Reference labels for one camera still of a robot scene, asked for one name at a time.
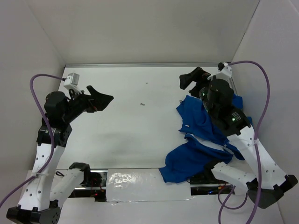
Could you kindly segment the blue zip-up jacket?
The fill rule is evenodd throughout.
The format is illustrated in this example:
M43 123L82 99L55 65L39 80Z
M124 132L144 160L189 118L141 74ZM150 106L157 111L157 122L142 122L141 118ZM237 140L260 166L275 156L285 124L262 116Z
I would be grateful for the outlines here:
M240 151L212 124L202 101L186 96L177 107L182 118L180 132L186 143L169 152L165 166L159 171L164 182L180 183L203 172L204 166L218 159L226 164L235 157L243 160Z

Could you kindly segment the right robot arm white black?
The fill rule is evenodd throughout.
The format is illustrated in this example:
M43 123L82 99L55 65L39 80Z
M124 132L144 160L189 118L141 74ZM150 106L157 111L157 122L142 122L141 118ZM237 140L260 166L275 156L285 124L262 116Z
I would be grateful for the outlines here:
M246 173L214 160L205 166L204 178L209 183L223 180L241 188L252 202L258 203L259 208L266 209L282 198L298 180L276 164L259 139L255 139L255 129L249 119L232 104L234 91L228 83L233 74L231 67L220 63L218 70L211 75L197 67L180 75L180 88L184 90L191 82L196 83L191 93L201 99L212 123L240 151L252 172Z

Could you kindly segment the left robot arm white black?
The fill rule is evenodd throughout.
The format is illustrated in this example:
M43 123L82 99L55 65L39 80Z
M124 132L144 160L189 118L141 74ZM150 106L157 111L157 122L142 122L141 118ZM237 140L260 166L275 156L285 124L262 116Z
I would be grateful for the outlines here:
M113 96L97 92L88 86L89 94L69 90L70 97L61 91L47 95L43 124L38 131L36 159L32 174L18 205L9 208L7 219L16 224L56 224L66 199L74 189L93 183L90 166L74 162L62 180L52 187L56 169L72 132L71 122L80 114L104 110Z

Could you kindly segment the silver reflective tape sheet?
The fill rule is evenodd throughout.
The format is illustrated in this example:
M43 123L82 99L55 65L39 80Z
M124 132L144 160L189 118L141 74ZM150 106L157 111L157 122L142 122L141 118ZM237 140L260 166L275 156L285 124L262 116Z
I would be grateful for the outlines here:
M107 173L108 202L172 202L193 198L189 183L165 183L157 168L109 169Z

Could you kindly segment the aluminium table edge rail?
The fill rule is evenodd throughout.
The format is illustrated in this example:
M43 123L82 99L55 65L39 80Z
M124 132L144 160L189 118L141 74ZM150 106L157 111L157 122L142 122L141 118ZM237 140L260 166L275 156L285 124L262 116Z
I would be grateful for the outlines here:
M149 88L154 92L181 92L179 76L201 67L210 74L218 72L212 63L146 63L146 64L74 64L64 68L63 77L79 74L78 87L92 85L97 91L117 97L127 91Z

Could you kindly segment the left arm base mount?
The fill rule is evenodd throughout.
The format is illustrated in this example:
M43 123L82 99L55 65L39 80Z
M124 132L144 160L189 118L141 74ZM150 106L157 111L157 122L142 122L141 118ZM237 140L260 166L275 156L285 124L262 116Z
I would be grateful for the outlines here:
M61 196L66 198L92 198L96 202L105 202L107 172L91 171L85 175L84 171L79 169L65 170L63 172L56 171L58 185L52 189L51 197L57 198Z

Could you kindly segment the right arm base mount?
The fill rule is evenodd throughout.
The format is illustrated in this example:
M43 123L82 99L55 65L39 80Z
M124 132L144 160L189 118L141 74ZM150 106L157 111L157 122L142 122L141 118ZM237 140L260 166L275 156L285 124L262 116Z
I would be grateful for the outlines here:
M190 184L192 196L216 195L221 190L221 194L228 194L232 189L229 183L203 172L192 176L187 182Z

